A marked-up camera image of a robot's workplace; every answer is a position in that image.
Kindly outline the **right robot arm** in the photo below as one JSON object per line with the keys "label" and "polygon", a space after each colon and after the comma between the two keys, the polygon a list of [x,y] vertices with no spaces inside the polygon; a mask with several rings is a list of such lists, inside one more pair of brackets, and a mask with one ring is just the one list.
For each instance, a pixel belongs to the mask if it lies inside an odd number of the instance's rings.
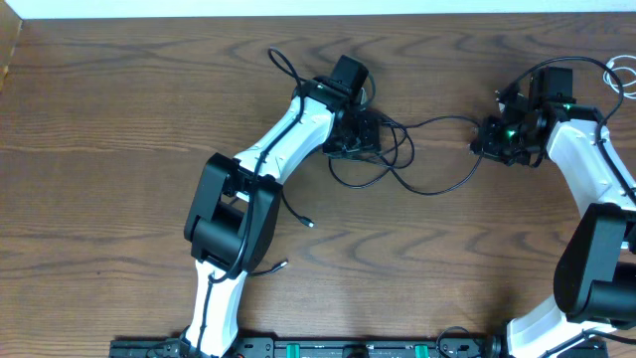
{"label": "right robot arm", "polygon": [[500,115],[487,117],[470,145],[483,159],[536,168],[556,165],[580,214],[560,257],[553,293],[489,337],[484,357],[585,354],[594,338],[623,344],[635,326],[635,267],[621,260],[635,250],[635,180],[612,146],[608,118],[573,96],[573,71],[562,58],[525,71],[498,93]]}

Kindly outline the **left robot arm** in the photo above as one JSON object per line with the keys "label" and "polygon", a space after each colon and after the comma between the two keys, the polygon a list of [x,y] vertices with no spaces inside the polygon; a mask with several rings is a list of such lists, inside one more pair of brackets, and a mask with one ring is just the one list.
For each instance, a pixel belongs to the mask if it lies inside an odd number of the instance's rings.
{"label": "left robot arm", "polygon": [[285,181],[343,124],[366,108],[371,77],[343,56],[327,77],[297,79],[288,110],[250,148],[206,162],[184,237],[191,245],[198,288],[193,319],[181,338],[185,357],[222,357],[238,336],[244,282],[273,239]]}

